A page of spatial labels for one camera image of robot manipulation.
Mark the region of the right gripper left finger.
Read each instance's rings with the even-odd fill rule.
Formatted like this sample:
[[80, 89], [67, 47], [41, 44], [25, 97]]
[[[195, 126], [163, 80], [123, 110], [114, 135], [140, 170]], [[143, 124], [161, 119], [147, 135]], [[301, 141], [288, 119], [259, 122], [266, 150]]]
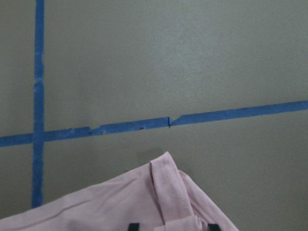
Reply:
[[128, 225], [128, 231], [139, 231], [140, 224], [139, 223], [130, 223]]

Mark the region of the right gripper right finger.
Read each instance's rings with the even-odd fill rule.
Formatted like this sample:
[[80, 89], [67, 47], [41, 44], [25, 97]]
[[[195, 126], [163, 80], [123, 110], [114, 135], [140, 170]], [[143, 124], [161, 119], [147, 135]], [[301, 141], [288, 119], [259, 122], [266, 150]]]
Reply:
[[219, 231], [218, 224], [208, 224], [208, 231]]

